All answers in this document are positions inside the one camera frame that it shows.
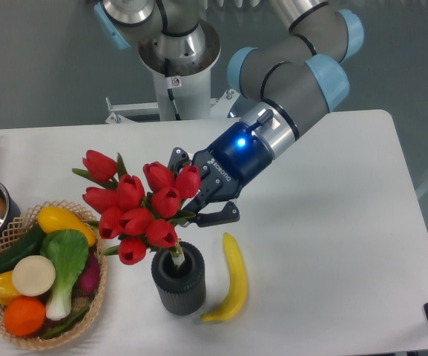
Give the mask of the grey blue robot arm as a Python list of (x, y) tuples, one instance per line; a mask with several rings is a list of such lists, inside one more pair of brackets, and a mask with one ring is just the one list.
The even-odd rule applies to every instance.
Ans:
[[(244, 47), (228, 63), (230, 87), (255, 106), (206, 149), (172, 151), (169, 167), (199, 167), (198, 193), (176, 217), (200, 227), (236, 222), (234, 200), (273, 160), (347, 96), (342, 62), (364, 38), (360, 19), (327, 1), (274, 1), (289, 37), (266, 50)], [(135, 47), (152, 72), (163, 120), (204, 119), (211, 109), (216, 30), (198, 1), (100, 1), (99, 23), (120, 49)]]

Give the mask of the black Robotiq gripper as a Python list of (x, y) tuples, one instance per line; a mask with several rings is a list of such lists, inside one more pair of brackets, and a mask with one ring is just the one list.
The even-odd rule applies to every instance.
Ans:
[[(187, 218), (187, 222), (209, 227), (239, 221), (239, 208), (228, 200), (239, 197), (241, 190), (272, 160), (268, 148), (247, 124), (232, 125), (206, 149), (194, 155), (175, 147), (168, 161), (168, 168), (173, 174), (179, 174), (185, 166), (193, 163), (201, 170), (200, 193), (182, 208), (193, 215)], [(220, 211), (200, 212), (209, 203), (225, 201)]]

